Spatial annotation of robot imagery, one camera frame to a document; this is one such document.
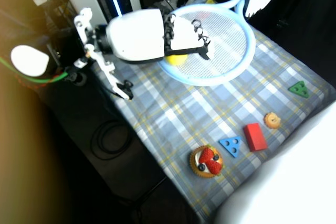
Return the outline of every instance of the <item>strawberry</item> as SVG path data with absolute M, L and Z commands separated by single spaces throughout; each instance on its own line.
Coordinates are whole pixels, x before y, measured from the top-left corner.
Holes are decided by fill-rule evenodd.
M 205 164 L 208 167 L 209 171 L 215 175 L 219 174 L 222 169 L 222 165 L 216 161 L 213 161 L 212 159 L 206 161 Z
M 212 159 L 214 157 L 214 152 L 212 151 L 212 149 L 210 148 L 205 148 L 203 151 L 202 151 L 202 154 L 201 156 L 199 157 L 199 160 L 198 162 L 201 164 L 201 163 L 205 163 L 206 161 Z

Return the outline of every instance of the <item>cookie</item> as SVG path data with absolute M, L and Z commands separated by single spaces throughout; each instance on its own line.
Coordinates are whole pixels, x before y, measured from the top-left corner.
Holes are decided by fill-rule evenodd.
M 220 174 L 223 168 L 223 159 L 216 148 L 209 145 L 201 146 L 190 155 L 190 166 L 198 176 L 213 178 Z
M 268 113 L 264 117 L 264 121 L 267 127 L 270 129 L 278 129 L 280 127 L 281 118 L 276 113 Z

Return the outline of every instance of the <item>red block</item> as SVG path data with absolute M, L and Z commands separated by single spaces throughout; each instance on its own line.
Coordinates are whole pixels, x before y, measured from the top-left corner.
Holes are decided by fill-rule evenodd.
M 267 148 L 267 143 L 258 123 L 246 125 L 244 127 L 244 133 L 248 146 L 252 152 L 264 150 Z

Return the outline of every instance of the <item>blue triangle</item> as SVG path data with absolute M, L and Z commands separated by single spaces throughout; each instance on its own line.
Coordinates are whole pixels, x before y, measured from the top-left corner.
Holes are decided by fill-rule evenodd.
M 219 140 L 219 143 L 234 157 L 238 157 L 239 148 L 241 145 L 241 137 L 231 137 Z

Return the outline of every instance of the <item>racket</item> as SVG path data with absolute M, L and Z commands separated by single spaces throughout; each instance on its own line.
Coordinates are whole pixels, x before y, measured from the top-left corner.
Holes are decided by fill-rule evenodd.
M 198 54 L 188 55 L 179 66 L 165 60 L 160 67 L 170 77 L 194 86 L 216 86 L 236 78 L 253 60 L 256 38 L 244 19 L 245 0 L 230 0 L 221 4 L 195 4 L 172 13 L 189 21 L 200 20 L 204 33 L 210 38 L 205 60 Z

